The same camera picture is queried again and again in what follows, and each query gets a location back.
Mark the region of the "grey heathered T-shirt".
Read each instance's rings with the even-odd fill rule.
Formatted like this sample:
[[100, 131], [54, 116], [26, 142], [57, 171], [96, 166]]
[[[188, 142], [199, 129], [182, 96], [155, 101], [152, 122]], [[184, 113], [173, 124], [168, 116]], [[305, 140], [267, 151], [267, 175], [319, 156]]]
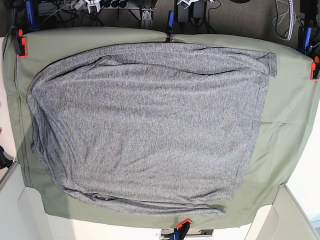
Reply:
[[199, 44], [75, 54], [28, 88], [32, 151], [83, 203], [217, 218], [243, 182], [276, 75], [274, 53]]

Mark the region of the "orange black clamp top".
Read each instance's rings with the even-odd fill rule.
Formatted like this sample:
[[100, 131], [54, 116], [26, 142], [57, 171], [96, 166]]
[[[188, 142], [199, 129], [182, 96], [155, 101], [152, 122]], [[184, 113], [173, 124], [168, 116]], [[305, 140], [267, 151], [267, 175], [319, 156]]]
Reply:
[[166, 43], [171, 43], [174, 38], [174, 33], [173, 33], [173, 23], [174, 23], [174, 11], [170, 10], [168, 12], [168, 18], [167, 18], [167, 26], [166, 26]]

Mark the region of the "orange black clamp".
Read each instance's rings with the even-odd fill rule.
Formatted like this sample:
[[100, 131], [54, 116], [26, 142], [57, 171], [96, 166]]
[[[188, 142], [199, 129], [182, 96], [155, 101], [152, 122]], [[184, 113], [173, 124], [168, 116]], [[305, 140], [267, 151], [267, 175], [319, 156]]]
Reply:
[[13, 28], [11, 31], [11, 38], [17, 56], [19, 58], [27, 57], [27, 40], [23, 37], [23, 30], [20, 28]]
[[320, 58], [318, 56], [315, 56], [313, 62], [311, 63], [310, 80], [316, 82], [319, 78], [320, 78]]
[[169, 240], [183, 240], [187, 235], [191, 224], [192, 221], [189, 218], [180, 222], [174, 229], [173, 233], [170, 234]]
[[174, 11], [170, 10], [168, 12], [168, 18], [167, 18], [167, 26], [166, 26], [166, 43], [171, 43], [174, 38], [174, 33], [173, 33], [173, 23], [174, 23]]

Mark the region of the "black power adapter left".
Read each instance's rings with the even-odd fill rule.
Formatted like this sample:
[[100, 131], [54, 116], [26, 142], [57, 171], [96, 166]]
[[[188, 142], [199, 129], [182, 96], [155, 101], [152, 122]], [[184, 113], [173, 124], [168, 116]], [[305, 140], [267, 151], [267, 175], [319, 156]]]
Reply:
[[178, 23], [189, 22], [189, 0], [177, 0], [175, 5], [175, 20]]

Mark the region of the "black power adapter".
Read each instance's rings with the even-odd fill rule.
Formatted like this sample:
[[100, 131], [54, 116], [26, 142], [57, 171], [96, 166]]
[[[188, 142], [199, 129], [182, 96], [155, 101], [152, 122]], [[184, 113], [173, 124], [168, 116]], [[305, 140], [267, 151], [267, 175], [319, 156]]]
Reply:
[[191, 4], [191, 17], [194, 19], [204, 19], [207, 10], [207, 2], [205, 0], [195, 1]]
[[178, 23], [189, 22], [189, 0], [177, 0], [175, 5], [175, 20]]

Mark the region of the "orange black clamp bottom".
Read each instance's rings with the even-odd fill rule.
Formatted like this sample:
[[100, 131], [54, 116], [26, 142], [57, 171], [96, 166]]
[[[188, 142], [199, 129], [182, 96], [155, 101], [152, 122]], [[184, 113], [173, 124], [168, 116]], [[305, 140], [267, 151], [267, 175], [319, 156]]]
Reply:
[[173, 233], [170, 234], [169, 240], [183, 240], [187, 235], [191, 224], [192, 221], [189, 218], [180, 222], [174, 229]]

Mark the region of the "black power adapter right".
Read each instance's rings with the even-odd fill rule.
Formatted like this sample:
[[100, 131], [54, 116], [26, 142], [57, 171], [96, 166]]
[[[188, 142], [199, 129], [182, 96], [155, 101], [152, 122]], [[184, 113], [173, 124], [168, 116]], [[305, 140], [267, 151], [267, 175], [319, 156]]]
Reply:
[[207, 10], [207, 2], [205, 0], [195, 1], [191, 4], [191, 17], [194, 19], [204, 19]]

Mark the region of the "white power strip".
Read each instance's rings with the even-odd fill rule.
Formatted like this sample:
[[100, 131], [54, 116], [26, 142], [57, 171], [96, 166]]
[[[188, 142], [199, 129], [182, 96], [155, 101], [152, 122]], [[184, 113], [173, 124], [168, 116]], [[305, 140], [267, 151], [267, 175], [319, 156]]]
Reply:
[[89, 13], [98, 13], [103, 8], [125, 8], [128, 2], [128, 0], [64, 0], [63, 4], [71, 10], [87, 9]]

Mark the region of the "green table cloth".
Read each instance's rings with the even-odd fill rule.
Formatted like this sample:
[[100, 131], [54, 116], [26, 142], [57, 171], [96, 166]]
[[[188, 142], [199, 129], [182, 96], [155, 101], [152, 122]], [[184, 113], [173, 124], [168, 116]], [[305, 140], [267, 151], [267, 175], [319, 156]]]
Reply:
[[[32, 152], [32, 125], [28, 87], [47, 65], [68, 56], [104, 46], [164, 42], [164, 32], [122, 27], [72, 27], [26, 34], [27, 56], [19, 58], [7, 36], [3, 76], [17, 160], [24, 184], [42, 198], [47, 214], [66, 219], [127, 227], [166, 229], [179, 217], [127, 215], [82, 203], [60, 191]], [[230, 201], [221, 201], [225, 214], [218, 218], [193, 216], [196, 229], [224, 229], [251, 223], [258, 209], [271, 204], [281, 184], [293, 173], [313, 130], [320, 84], [310, 79], [312, 59], [290, 47], [259, 39], [218, 34], [174, 36], [176, 43], [248, 49], [275, 53], [277, 76], [269, 80], [254, 153], [241, 187]]]

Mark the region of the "black object left edge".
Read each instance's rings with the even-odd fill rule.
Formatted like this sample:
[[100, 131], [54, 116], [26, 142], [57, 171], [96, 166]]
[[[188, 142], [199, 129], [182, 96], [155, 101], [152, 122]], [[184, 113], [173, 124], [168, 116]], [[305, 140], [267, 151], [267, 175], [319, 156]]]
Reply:
[[9, 160], [4, 154], [4, 148], [0, 146], [0, 169], [7, 168], [9, 169], [10, 166], [13, 164], [13, 160]]

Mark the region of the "orange black clamp left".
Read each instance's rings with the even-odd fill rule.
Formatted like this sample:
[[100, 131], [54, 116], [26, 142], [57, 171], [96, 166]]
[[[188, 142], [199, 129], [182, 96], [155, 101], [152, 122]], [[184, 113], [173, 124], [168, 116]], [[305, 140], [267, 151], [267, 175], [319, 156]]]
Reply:
[[17, 56], [19, 58], [27, 57], [27, 40], [23, 37], [23, 30], [20, 28], [13, 28], [11, 31], [11, 38]]

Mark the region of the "orange black clamp right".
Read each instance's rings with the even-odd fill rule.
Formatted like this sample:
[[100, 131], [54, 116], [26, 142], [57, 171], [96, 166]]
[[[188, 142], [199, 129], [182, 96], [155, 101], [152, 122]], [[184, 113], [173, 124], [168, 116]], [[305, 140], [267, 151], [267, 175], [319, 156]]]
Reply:
[[313, 62], [311, 63], [310, 80], [316, 82], [319, 78], [320, 78], [320, 58], [318, 56], [315, 56]]

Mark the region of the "metal table bracket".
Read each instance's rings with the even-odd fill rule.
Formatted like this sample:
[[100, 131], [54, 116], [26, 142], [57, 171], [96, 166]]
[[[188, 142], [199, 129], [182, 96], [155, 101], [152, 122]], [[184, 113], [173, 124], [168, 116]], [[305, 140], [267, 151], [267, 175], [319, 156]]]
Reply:
[[142, 8], [140, 10], [140, 27], [142, 29], [151, 30], [153, 28], [153, 9]]

